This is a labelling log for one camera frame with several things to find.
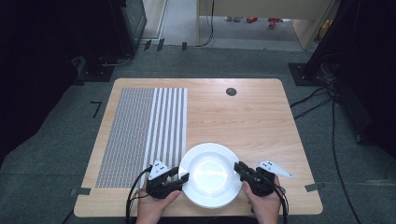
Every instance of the person's left hand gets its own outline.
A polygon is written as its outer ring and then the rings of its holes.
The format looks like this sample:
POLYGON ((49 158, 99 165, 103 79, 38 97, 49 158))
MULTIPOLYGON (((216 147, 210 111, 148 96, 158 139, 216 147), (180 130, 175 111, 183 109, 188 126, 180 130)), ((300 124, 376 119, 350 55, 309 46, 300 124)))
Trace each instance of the person's left hand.
MULTIPOLYGON (((146 184, 139 191, 139 197, 146 196, 146 184)), ((157 224, 165 210, 166 206, 172 203, 178 195, 180 190, 175 190, 170 193, 165 199, 155 199, 151 196, 139 198, 137 203, 137 221, 136 224, 157 224)))

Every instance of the tabletop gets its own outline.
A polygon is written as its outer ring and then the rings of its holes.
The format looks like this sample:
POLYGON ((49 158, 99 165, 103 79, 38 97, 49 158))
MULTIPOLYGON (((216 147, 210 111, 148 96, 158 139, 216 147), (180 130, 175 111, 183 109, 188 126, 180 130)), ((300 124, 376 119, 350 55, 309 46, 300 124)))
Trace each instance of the tabletop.
MULTIPOLYGON (((187 96, 185 148, 218 143, 229 148, 240 161, 256 167, 271 160, 293 175, 279 177, 286 189, 290 215, 313 215, 322 211, 318 192, 307 191, 314 184, 304 148, 282 83, 274 78, 120 78, 110 94, 82 188, 90 195, 78 195, 78 217, 124 217, 128 188, 97 188, 106 146, 114 124, 122 90, 136 88, 183 88, 187 96)), ((136 216, 136 205, 131 216, 136 216)), ((165 217, 251 216, 250 205, 241 190, 228 205, 217 209, 199 207, 182 193, 167 207, 165 217)))

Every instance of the black round hole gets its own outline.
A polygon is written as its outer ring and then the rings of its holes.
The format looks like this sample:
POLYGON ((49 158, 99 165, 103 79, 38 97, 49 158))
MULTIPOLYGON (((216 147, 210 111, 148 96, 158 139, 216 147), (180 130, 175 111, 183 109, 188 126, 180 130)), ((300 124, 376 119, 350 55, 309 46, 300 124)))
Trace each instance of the black round hole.
POLYGON ((236 89, 234 89, 234 88, 228 88, 225 92, 229 96, 235 96, 236 95, 236 89))

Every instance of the desk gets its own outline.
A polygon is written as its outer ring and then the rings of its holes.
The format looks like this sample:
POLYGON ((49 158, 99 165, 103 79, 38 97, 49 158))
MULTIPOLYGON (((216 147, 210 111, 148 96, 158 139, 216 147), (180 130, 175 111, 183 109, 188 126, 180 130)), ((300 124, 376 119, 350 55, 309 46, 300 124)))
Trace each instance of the desk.
MULTIPOLYGON (((124 217, 129 189, 97 189, 95 183, 104 157, 111 126, 124 88, 186 88, 186 149, 213 142, 232 150, 240 161, 256 167, 271 160, 293 174, 279 177, 286 189, 291 215, 319 214, 322 204, 317 191, 307 192, 314 183, 304 149, 282 83, 278 79, 216 78, 121 78, 110 94, 82 187, 91 195, 78 195, 78 217, 124 217), (237 94, 226 94, 235 88, 237 94)), ((136 205, 132 216, 136 216, 136 205)), ((204 209, 182 193, 163 214, 165 217, 251 216, 247 197, 241 190, 227 206, 204 209)))
MULTIPOLYGON (((200 45, 200 16, 212 15, 213 0, 197 0, 196 42, 200 45)), ((308 49, 335 0, 215 0, 213 16, 293 19, 303 49, 308 49)))

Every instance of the human hand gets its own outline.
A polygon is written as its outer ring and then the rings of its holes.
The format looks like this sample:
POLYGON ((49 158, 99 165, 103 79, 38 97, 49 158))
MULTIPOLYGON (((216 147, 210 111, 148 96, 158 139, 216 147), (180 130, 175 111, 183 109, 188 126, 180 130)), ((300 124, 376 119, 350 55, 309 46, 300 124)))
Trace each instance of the human hand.
MULTIPOLYGON (((277 175, 275 176, 274 183, 280 186, 277 175)), ((280 199, 277 196, 276 192, 272 192, 270 195, 267 195, 265 197, 259 197, 251 191, 248 182, 244 181, 242 185, 244 188, 244 192, 247 195, 248 203, 251 204, 253 207, 257 221, 260 224, 276 224, 277 216, 279 215, 279 209, 281 205, 280 199)))
MULTIPOLYGON (((146 184, 138 193, 139 197, 147 195, 146 184)), ((165 210, 166 206, 172 203, 178 195, 180 190, 175 190, 164 199, 155 199, 151 196, 139 198, 137 202, 137 220, 136 224, 157 224, 165 210)))

